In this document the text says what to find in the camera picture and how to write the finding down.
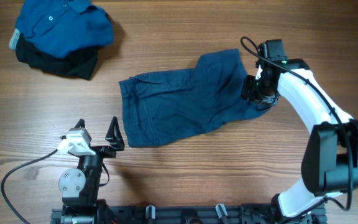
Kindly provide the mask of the grey folded garment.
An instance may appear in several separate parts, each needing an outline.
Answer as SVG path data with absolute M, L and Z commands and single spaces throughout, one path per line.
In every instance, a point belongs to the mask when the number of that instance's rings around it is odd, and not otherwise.
M 20 38 L 21 32 L 18 29 L 15 29 L 10 41 L 9 41 L 9 48 L 13 51 L 16 50 L 17 42 Z

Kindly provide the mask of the black folded garment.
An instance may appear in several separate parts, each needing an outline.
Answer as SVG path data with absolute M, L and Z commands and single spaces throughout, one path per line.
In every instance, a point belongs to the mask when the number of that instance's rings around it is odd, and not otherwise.
M 30 68 L 61 77 L 84 80 L 91 79 L 98 62 L 97 47 L 79 49 L 69 53 L 65 58 L 55 58 L 26 41 L 22 34 L 17 40 L 15 52 L 18 61 L 26 63 Z

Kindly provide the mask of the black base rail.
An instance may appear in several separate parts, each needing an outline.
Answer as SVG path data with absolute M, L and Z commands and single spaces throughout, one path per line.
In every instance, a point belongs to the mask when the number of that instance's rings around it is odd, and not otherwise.
M 182 211 L 185 207 L 158 207 L 156 208 L 155 223 L 174 223 L 184 222 Z M 198 217 L 203 223 L 222 223 L 214 207 L 193 207 Z M 111 210 L 117 216 L 119 223 L 147 223 L 146 208 L 135 206 L 114 206 Z M 267 204 L 242 204 L 240 206 L 226 207 L 227 220 L 232 224 L 263 224 L 267 223 L 268 205 Z M 322 205 L 298 220 L 297 223 L 305 224 L 327 224 L 326 209 Z

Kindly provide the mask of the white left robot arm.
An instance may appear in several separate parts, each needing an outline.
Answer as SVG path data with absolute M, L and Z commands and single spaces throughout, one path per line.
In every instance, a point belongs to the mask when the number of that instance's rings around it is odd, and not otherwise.
M 103 160 L 115 158 L 117 152 L 125 148 L 116 117 L 111 120 L 105 140 L 108 142 L 106 146 L 92 146 L 83 119 L 62 137 L 57 150 L 77 157 L 78 165 L 75 169 L 66 170 L 58 181 L 63 202 L 59 223 L 119 222 L 105 199 L 98 198 L 99 188 L 103 186 L 101 174 L 107 171 Z

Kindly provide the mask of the dark blue denim shorts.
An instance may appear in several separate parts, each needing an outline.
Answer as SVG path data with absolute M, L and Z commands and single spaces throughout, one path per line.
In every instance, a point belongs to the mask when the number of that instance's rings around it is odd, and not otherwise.
M 202 55 L 196 67 L 149 72 L 119 82 L 130 147 L 155 147 L 258 118 L 268 108 L 241 97 L 238 49 Z

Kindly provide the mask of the blue polo shirt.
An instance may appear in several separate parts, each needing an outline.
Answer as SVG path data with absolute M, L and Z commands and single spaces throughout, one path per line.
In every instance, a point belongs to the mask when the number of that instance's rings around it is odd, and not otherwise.
M 16 29 L 26 41 L 55 58 L 114 41 L 107 12 L 84 0 L 26 0 Z

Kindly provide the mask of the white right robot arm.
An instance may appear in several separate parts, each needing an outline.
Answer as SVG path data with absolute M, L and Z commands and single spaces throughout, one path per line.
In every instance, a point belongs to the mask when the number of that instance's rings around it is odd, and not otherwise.
M 358 119 L 340 109 L 302 59 L 259 59 L 255 76 L 244 80 L 242 97 L 273 106 L 285 98 L 310 134 L 301 179 L 273 197 L 270 223 L 297 221 L 331 201 L 348 211 L 358 189 Z

